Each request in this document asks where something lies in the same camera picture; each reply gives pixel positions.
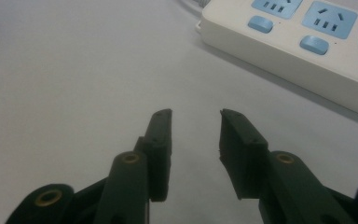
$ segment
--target brass screw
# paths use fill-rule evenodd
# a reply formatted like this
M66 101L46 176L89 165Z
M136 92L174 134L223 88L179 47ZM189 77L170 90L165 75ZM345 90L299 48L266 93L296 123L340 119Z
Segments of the brass screw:
M291 163L295 162L295 159L293 159L293 157L291 157L287 154L278 154L277 159L278 159L278 161L286 163L286 164L291 164Z
M135 153L127 154L122 158L122 160L128 164L136 163L139 159L139 156Z
M34 204L39 207L46 207L56 203L62 197L62 191L59 189L50 189L37 196Z

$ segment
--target white table surface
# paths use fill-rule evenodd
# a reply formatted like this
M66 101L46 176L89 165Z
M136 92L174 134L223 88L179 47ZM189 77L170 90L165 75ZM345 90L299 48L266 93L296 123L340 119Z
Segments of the white table surface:
M335 0L358 10L358 0ZM191 0L0 0L0 223L34 189L79 191L173 110L168 200L151 223L262 223L219 161L219 110L327 187L358 188L358 114L209 47Z

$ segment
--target electrical outlet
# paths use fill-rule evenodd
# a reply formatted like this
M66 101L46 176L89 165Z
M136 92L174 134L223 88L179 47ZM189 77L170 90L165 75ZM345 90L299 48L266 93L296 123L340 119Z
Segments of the electrical outlet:
M346 39L357 19L357 13L324 2L313 2L302 21L304 26Z
M292 18L302 0L254 0L252 7L284 19Z

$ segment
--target blue electrical outlet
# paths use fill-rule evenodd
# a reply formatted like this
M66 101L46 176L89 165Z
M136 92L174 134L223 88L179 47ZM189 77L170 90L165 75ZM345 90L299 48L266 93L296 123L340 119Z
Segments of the blue electrical outlet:
M313 2L302 24L322 33L346 39L357 19L357 13L323 2Z
M252 7L284 19L292 18L302 0L255 0Z

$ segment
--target extension socket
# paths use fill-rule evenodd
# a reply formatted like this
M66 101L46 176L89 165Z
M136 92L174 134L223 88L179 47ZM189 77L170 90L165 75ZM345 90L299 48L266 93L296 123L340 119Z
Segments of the extension socket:
M358 11L313 0L212 0L202 40L358 112Z

